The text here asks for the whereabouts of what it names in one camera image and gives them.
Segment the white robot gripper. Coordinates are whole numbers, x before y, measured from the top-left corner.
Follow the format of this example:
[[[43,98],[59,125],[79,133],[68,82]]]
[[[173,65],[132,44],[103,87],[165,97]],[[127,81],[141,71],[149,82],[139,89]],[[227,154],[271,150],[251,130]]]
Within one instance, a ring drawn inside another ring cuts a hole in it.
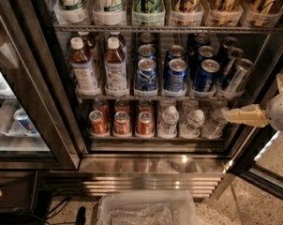
[[[276,75],[276,83],[280,93],[269,100],[266,108],[268,117],[259,104],[250,104],[223,112],[225,119],[256,128],[264,128],[270,123],[273,129],[283,132],[283,74]]]

